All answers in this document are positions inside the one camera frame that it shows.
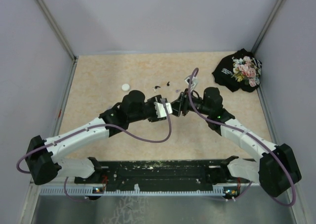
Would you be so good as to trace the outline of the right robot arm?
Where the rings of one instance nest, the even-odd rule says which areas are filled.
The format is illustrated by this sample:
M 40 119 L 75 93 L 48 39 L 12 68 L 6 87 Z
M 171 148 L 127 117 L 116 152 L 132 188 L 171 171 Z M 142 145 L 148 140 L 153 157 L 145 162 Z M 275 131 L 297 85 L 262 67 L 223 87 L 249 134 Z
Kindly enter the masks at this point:
M 196 112 L 207 122 L 210 129 L 229 139 L 251 156 L 245 160 L 232 156 L 222 163 L 221 178 L 232 182 L 243 178 L 258 183 L 273 198 L 288 189 L 294 190 L 302 178 L 295 155 L 287 144 L 276 145 L 244 127 L 234 115 L 223 107 L 223 98 L 217 88 L 208 87 L 203 97 L 181 92 L 172 102 L 173 115 L 185 116 Z

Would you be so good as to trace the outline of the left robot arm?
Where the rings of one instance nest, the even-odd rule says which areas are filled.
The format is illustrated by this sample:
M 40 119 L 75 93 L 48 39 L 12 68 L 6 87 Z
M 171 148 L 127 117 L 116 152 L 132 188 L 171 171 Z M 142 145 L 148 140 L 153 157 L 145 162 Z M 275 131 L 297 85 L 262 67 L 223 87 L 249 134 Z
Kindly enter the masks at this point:
M 161 95 L 145 99 L 139 90 L 132 90 L 121 102 L 101 113 L 89 123 L 65 134 L 49 138 L 35 136 L 30 140 L 25 161 L 36 185 L 51 182 L 57 177 L 88 179 L 93 183 L 102 179 L 103 171 L 96 158 L 68 159 L 67 155 L 102 139 L 123 132 L 143 141 L 128 132 L 130 123 L 148 120 L 170 120 L 171 104 Z

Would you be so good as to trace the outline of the white earbud case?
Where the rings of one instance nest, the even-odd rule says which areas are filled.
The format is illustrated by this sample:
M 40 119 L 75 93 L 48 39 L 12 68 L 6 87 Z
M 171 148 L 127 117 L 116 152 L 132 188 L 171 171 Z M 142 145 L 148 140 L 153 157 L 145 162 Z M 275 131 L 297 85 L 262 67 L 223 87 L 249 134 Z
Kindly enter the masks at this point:
M 129 84 L 123 84 L 121 86 L 122 91 L 127 92 L 130 91 L 130 85 Z

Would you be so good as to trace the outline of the black floral cloth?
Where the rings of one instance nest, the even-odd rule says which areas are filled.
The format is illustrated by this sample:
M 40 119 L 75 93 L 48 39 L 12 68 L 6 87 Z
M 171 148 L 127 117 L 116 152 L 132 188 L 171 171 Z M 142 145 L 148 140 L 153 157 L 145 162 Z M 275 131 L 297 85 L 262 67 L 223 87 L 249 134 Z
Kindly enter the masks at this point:
M 230 91 L 255 91 L 260 85 L 262 62 L 245 49 L 224 57 L 212 72 L 214 82 Z

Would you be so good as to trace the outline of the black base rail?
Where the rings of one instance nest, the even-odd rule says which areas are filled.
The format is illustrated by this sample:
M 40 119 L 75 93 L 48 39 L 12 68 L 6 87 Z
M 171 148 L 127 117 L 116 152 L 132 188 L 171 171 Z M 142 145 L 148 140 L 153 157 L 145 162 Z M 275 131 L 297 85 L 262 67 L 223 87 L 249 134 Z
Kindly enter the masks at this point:
M 104 184 L 107 191 L 212 191 L 220 183 L 236 183 L 221 167 L 222 160 L 102 161 L 76 184 Z

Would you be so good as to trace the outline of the aluminium frame post left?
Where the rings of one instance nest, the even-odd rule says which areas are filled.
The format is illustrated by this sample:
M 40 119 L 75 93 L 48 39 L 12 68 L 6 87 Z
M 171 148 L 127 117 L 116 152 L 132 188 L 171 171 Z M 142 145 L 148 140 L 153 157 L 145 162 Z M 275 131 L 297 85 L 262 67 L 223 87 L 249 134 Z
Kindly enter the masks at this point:
M 75 55 L 74 51 L 72 50 L 72 47 L 70 46 L 70 43 L 66 39 L 65 34 L 62 32 L 60 26 L 58 25 L 55 17 L 50 12 L 47 4 L 44 0 L 34 0 L 34 2 L 39 7 L 40 11 L 42 12 L 43 16 L 45 17 L 46 21 L 48 22 L 51 30 L 55 34 L 57 40 L 61 44 L 62 48 L 66 51 L 68 56 L 72 61 L 75 61 L 77 59 L 77 56 Z

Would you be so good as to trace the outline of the aluminium frame post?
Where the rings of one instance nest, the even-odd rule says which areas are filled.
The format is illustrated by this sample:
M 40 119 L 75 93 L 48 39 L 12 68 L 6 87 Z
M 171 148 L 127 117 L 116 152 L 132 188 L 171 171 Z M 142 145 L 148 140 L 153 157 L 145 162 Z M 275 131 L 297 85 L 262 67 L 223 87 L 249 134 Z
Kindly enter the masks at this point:
M 72 50 L 72 47 L 70 46 L 70 43 L 66 39 L 65 34 L 62 32 L 60 26 L 58 25 L 55 17 L 50 12 L 47 4 L 44 0 L 34 0 L 34 2 L 39 7 L 40 11 L 42 12 L 43 16 L 45 17 L 46 21 L 48 22 L 51 30 L 55 34 L 57 40 L 61 44 L 62 48 L 66 51 L 68 56 L 72 61 L 75 61 L 77 59 L 77 56 L 75 55 L 74 51 Z
M 261 29 L 252 49 L 251 49 L 251 52 L 253 54 L 256 53 L 256 51 L 258 50 L 262 40 L 264 39 L 269 27 L 271 26 L 273 20 L 275 19 L 277 13 L 279 12 L 279 10 L 281 9 L 282 5 L 285 3 L 286 0 L 277 0 L 276 3 L 274 4 L 263 28 Z

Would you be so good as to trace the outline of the aluminium frame post right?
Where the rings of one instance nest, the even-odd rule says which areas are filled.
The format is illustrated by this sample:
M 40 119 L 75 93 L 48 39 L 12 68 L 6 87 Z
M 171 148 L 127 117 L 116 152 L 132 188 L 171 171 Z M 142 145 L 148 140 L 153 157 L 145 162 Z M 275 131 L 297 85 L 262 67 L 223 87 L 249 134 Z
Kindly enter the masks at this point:
M 256 53 L 256 51 L 258 50 L 262 40 L 264 39 L 269 27 L 271 26 L 273 20 L 275 19 L 277 13 L 279 12 L 279 10 L 281 9 L 282 5 L 285 3 L 286 0 L 277 0 L 276 3 L 274 4 L 263 28 L 261 29 L 252 49 L 251 49 L 251 52 L 253 54 Z

